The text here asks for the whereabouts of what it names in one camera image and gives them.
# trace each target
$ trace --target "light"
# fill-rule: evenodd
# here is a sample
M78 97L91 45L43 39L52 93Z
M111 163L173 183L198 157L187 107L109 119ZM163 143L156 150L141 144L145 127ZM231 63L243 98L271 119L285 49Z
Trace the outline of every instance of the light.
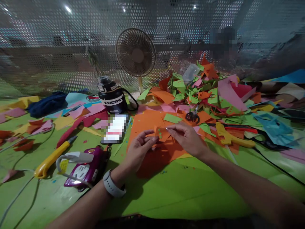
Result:
M72 10L71 10L68 6L65 6L65 8L66 8L66 10L67 10L69 13L72 12Z

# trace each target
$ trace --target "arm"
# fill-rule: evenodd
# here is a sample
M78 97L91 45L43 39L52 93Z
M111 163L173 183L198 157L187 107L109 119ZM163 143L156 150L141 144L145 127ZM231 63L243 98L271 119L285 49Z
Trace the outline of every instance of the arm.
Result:
M111 171L110 176L117 187L121 188L126 178L139 170L146 152L157 142L158 137L146 137L151 133L153 130L141 132L130 144L124 161ZM111 200L112 196L101 180L47 228L93 228Z
M184 136L179 135L175 129L182 130ZM177 124L169 126L168 132L189 154L213 169L266 220L281 228L305 226L305 206L289 193L211 152L192 127Z

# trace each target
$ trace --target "forearm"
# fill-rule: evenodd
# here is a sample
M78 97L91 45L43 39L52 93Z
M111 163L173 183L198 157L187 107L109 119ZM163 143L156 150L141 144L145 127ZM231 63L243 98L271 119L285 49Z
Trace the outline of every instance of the forearm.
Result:
M224 179L256 212L278 227L305 223L305 207L289 193L223 157L210 153L200 160Z
M122 166L111 171L111 178L117 187L122 187L129 172ZM62 213L47 228L81 229L92 228L99 220L112 197L101 180L86 195Z

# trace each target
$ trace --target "black cable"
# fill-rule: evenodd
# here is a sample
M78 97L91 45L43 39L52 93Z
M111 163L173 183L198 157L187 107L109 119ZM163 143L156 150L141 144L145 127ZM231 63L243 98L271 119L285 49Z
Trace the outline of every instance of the black cable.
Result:
M129 110L129 111L135 111L135 110L137 110L138 108L139 108L139 104L138 104L138 102L134 99L134 97L125 89L125 88L122 88L122 90L123 91L125 91L135 102L136 102L136 105L137 105L137 107L135 108L135 109L133 109L133 110Z
M272 161L270 161L268 158L266 158L257 148L253 148L256 152L258 152L260 155L262 155L263 158L265 158L269 163L271 163L273 166L275 166L276 168L278 168L279 170L281 170L283 173L285 173L286 175L290 176L292 179L294 179L296 182L300 183L301 185L305 186L305 184L303 182L301 182L298 178L294 177L293 175L291 175L290 173L288 173L286 170L282 169L281 167L277 166L276 164L274 164Z

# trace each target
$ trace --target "left hand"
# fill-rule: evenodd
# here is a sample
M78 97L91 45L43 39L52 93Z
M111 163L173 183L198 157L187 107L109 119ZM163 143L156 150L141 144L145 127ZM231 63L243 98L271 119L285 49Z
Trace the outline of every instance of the left hand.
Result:
M157 136L146 137L146 135L152 133L154 133L153 130L144 130L131 142L125 160L120 166L125 167L131 173L139 170L145 154L159 139Z

